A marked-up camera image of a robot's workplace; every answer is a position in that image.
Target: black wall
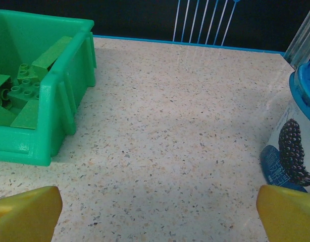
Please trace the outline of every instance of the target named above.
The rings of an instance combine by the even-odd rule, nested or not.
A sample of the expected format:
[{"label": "black wall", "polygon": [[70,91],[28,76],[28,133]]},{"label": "black wall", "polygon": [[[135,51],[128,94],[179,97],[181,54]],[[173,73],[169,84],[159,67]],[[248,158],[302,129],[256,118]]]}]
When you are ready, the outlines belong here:
[{"label": "black wall", "polygon": [[[93,33],[173,40],[179,0],[0,0],[0,9],[95,21]],[[180,0],[175,41],[181,41],[188,0]],[[199,43],[205,43],[216,0],[209,0]],[[189,42],[197,0],[189,1],[183,42]],[[199,0],[191,42],[197,43],[206,0]],[[219,0],[208,44],[213,44],[225,0]],[[228,0],[217,36],[221,45],[234,1]],[[285,51],[310,10],[310,0],[240,0],[224,46]]]}]

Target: blue lid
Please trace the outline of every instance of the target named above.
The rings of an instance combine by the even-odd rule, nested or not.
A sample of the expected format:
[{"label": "blue lid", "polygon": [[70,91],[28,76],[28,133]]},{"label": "blue lid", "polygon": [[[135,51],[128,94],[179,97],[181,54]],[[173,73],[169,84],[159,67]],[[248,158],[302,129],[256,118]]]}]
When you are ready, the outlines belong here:
[{"label": "blue lid", "polygon": [[310,62],[291,75],[290,89],[296,104],[310,120]]}]

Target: green plastic bin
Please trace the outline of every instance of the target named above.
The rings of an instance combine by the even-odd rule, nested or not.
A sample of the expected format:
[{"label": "green plastic bin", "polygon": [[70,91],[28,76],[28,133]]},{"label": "green plastic bin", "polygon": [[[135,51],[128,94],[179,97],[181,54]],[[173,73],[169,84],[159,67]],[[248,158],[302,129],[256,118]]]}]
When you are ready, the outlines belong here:
[{"label": "green plastic bin", "polygon": [[[0,126],[0,161],[49,166],[65,136],[76,132],[74,115],[87,87],[95,85],[93,25],[92,20],[0,10],[0,75],[9,75],[15,85],[19,68],[39,62],[62,37],[72,38],[40,82],[36,128]],[[35,100],[31,104],[27,113],[35,110]]]}]

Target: speckled countertop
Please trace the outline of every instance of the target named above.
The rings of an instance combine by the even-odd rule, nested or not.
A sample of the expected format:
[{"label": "speckled countertop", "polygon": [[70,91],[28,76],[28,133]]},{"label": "speckled countertop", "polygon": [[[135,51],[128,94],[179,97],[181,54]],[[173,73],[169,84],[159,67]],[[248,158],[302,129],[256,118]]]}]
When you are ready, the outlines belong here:
[{"label": "speckled countertop", "polygon": [[267,241],[259,154],[290,99],[280,55],[95,39],[97,84],[50,167],[0,162],[0,197],[61,190],[53,241]]}]

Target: blue edge trim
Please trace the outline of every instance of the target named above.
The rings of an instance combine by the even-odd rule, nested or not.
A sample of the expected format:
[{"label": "blue edge trim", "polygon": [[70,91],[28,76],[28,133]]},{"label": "blue edge trim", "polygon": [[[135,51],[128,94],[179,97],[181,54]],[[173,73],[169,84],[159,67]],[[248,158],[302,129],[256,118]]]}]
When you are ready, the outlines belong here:
[{"label": "blue edge trim", "polygon": [[285,54],[285,52],[272,51],[272,50],[248,49],[248,48],[238,48],[238,47],[227,47],[227,46],[220,46],[220,45],[192,44],[192,43],[175,42],[175,41],[152,40],[152,39],[138,39],[138,38],[115,37],[115,36],[103,36],[103,35],[93,35],[93,36],[96,37],[96,38],[123,39],[123,40],[133,40],[133,41],[144,41],[144,42],[164,43],[164,44],[181,44],[181,45],[190,45],[190,46],[201,46],[201,47],[218,48],[218,49],[243,50],[243,51],[260,52],[260,53],[280,54],[281,56],[284,56],[284,54]]}]

